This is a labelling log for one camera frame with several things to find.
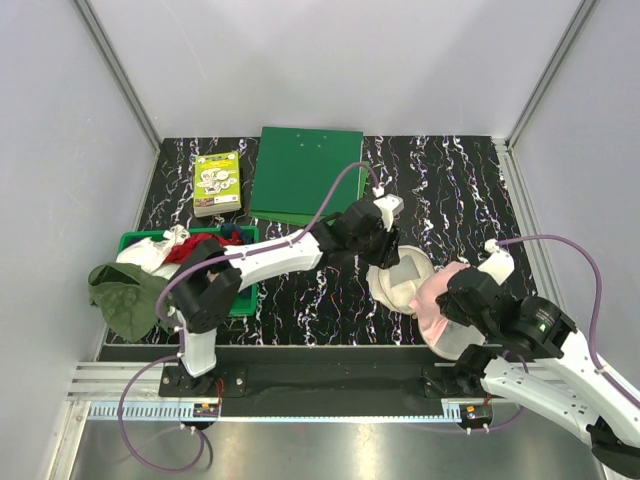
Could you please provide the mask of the white mesh laundry bag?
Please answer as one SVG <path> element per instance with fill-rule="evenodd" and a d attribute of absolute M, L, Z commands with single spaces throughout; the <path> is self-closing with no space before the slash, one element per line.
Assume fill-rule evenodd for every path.
<path fill-rule="evenodd" d="M 436 269 L 427 254 L 416 247 L 400 246 L 398 251 L 398 265 L 369 268 L 366 276 L 369 290 L 372 298 L 389 310 L 417 320 L 409 303 L 422 283 L 441 268 Z M 469 345 L 483 343 L 484 336 L 476 328 L 449 321 L 441 338 L 433 345 L 426 344 L 439 357 L 454 361 Z"/>

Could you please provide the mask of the pink bra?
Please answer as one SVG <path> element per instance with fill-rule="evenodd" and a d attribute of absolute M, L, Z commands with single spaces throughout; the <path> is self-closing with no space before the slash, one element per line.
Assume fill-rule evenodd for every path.
<path fill-rule="evenodd" d="M 469 268 L 468 264 L 451 262 L 427 278 L 416 290 L 409 303 L 418 321 L 423 340 L 435 344 L 443 335 L 449 320 L 441 313 L 436 299 L 448 292 L 448 282 L 460 271 Z"/>

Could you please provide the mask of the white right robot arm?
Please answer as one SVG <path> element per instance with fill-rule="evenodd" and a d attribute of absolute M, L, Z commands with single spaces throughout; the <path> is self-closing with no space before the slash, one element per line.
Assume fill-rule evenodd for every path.
<path fill-rule="evenodd" d="M 455 362 L 455 387 L 514 402 L 573 434 L 608 469 L 638 478 L 638 389 L 598 354 L 594 326 L 583 333 L 553 302 L 505 290 L 511 243 L 486 241 L 487 259 L 455 273 L 436 299 L 447 319 L 486 340 Z"/>

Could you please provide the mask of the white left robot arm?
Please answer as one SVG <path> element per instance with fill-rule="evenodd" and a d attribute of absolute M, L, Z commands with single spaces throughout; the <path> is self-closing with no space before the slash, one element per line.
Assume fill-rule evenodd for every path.
<path fill-rule="evenodd" d="M 356 257 L 388 269 L 399 263 L 396 218 L 404 201 L 392 194 L 359 200 L 328 221 L 274 240 L 222 247 L 207 240 L 168 284 L 180 322 L 181 384 L 196 396 L 215 386 L 217 328 L 238 294 L 256 283 L 300 271 L 336 266 Z"/>

